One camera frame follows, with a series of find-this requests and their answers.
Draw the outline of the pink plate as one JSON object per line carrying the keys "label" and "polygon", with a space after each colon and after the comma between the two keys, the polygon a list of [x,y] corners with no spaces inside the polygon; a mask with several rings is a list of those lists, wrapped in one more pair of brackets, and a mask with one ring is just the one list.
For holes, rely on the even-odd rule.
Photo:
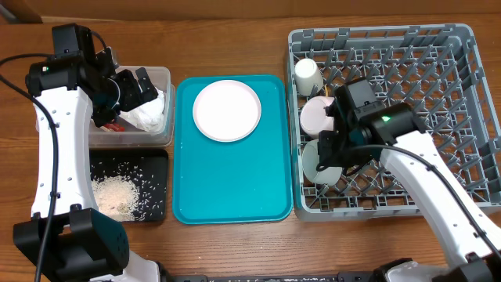
{"label": "pink plate", "polygon": [[261,119],[261,101],[247,84],[216,81],[204,87],[193,104],[193,120],[207,138],[221,143],[250,135]]}

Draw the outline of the white napkin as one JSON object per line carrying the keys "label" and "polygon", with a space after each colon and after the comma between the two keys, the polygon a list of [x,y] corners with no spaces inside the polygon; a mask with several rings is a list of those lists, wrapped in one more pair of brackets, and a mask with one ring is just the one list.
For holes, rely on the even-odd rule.
{"label": "white napkin", "polygon": [[160,128],[164,120],[165,96],[157,90],[157,98],[144,103],[129,112],[121,111],[120,118],[135,126],[137,129],[153,132]]}

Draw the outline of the red wrapper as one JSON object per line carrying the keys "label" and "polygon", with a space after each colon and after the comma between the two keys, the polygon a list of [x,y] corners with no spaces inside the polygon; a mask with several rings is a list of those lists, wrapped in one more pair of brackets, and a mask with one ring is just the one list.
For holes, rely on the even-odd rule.
{"label": "red wrapper", "polygon": [[106,132],[124,132],[125,128],[118,123],[108,123],[100,127],[103,131]]}

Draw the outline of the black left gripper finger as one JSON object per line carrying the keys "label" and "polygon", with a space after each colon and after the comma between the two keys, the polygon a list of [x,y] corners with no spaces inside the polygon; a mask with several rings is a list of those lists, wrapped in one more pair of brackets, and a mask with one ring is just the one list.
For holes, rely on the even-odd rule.
{"label": "black left gripper finger", "polygon": [[136,71],[137,81],[140,85],[142,92],[149,92],[155,89],[153,83],[150,80],[145,67],[140,67]]}
{"label": "black left gripper finger", "polygon": [[157,96],[158,92],[155,88],[147,89],[145,92],[134,89],[125,89],[124,91],[121,91],[117,109],[119,111],[129,112],[145,103],[153,101],[157,98]]}

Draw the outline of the pile of rice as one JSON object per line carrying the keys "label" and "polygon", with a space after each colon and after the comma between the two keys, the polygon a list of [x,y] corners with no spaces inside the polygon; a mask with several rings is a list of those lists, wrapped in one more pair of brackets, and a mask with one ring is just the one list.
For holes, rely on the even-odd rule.
{"label": "pile of rice", "polygon": [[165,219],[167,184],[146,169],[146,160],[116,158],[91,165],[91,181],[99,211],[118,222],[161,222]]}

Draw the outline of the pink small bowl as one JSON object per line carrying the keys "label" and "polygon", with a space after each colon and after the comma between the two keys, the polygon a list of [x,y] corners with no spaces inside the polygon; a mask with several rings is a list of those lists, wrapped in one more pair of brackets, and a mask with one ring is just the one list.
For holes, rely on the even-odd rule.
{"label": "pink small bowl", "polygon": [[316,96],[303,106],[300,114],[300,125],[311,138],[318,139],[321,131],[333,131],[334,118],[326,115],[326,108],[333,101],[333,97]]}

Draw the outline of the grey small bowl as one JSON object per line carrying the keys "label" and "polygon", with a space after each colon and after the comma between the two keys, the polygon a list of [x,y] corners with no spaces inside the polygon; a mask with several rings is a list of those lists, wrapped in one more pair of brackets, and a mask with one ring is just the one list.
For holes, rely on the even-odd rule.
{"label": "grey small bowl", "polygon": [[317,170],[319,164],[318,140],[308,142],[302,152],[303,172],[306,178],[314,184],[335,185],[342,173],[342,168],[327,167],[322,171]]}

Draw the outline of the white paper cup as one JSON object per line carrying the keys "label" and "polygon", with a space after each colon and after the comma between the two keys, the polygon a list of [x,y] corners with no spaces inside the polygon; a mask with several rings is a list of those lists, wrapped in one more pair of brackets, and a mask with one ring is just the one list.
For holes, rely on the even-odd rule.
{"label": "white paper cup", "polygon": [[294,66],[294,72],[299,95],[316,95],[323,87],[323,76],[314,60],[309,58],[299,60]]}

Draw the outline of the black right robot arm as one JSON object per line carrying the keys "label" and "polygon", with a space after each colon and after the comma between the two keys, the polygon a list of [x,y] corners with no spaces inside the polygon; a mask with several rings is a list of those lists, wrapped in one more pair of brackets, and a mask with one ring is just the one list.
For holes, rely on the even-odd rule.
{"label": "black right robot arm", "polygon": [[447,267],[401,258],[376,268],[371,281],[498,281],[500,228],[476,205],[407,103],[385,106],[365,78],[334,92],[331,131],[319,134],[317,171],[379,161],[404,186],[437,237]]}

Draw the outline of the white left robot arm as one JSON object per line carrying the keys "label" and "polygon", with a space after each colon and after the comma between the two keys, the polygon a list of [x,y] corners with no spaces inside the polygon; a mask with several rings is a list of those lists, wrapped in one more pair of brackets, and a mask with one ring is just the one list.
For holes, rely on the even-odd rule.
{"label": "white left robot arm", "polygon": [[97,206],[90,179],[89,127],[114,122],[156,99],[146,70],[118,70],[99,35],[75,23],[52,29],[54,51],[38,53],[21,94],[39,134],[38,185],[31,217],[13,227],[16,247],[51,281],[168,281],[159,262],[134,253],[122,224]]}

